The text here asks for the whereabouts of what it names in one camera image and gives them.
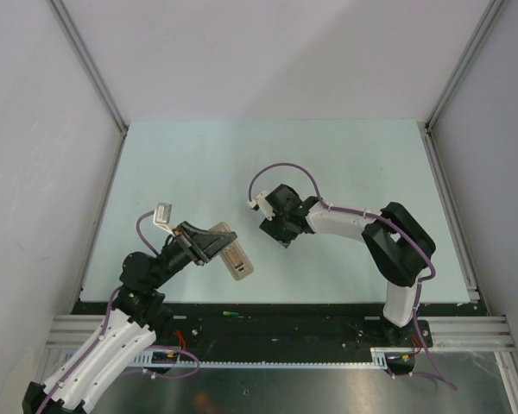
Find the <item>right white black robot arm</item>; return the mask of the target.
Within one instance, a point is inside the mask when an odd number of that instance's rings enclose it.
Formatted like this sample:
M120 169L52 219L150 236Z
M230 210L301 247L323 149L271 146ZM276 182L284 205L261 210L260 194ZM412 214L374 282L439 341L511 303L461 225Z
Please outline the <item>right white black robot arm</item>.
M261 191L248 200L264 215L260 229L287 248L299 235L337 235L362 242L387 281L381 335L401 346L412 335L420 302L420 284L435 276L432 237L399 203L379 211L354 210L328 204L319 196L301 199L288 185Z

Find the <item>white remote control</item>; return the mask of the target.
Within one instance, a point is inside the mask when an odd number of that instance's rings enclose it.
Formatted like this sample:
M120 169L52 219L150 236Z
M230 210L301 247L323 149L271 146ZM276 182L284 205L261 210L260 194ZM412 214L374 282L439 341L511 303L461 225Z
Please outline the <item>white remote control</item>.
M233 241L218 255L232 278L241 281L254 272L254 267L238 241Z

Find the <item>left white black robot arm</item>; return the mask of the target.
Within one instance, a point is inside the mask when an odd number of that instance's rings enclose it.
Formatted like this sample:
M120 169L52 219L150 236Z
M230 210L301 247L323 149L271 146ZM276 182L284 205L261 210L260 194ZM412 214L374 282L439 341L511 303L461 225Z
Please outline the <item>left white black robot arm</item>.
M43 383L32 382L22 400L25 413L89 413L100 397L146 348L174 333L160 287L186 266L203 266L235 240L233 231L203 230L183 222L157 255L128 254L121 285L111 294L104 319L73 357Z

